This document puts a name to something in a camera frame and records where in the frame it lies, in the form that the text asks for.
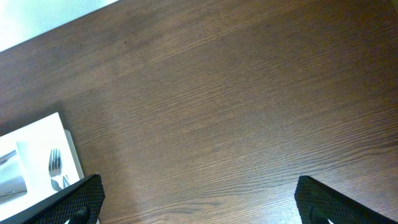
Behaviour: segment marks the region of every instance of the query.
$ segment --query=light blue surface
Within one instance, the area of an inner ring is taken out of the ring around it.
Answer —
[[[0,0],[0,52],[117,0]]]

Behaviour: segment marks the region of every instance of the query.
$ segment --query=dark wood tabletop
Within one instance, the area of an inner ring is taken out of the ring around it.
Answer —
[[[60,112],[101,223],[300,223],[300,175],[398,220],[390,1],[118,1],[0,79],[0,134]]]

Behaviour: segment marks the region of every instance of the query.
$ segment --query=fork head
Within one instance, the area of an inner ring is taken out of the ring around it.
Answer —
[[[51,149],[50,160],[49,160],[49,174],[50,177],[61,175],[62,171],[62,160],[59,149]]]

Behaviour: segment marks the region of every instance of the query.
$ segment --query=brown wooden surface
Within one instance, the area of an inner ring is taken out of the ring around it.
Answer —
[[[398,220],[390,1],[119,1],[0,78],[0,134],[61,112],[101,223],[298,223],[303,174]]]

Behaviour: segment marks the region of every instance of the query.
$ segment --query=silver fork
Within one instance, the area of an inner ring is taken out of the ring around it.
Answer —
[[[51,186],[55,191],[62,190],[60,184],[54,179],[54,177],[61,175],[62,172],[62,160],[59,149],[51,149],[50,160],[49,160],[49,174],[51,177]]]

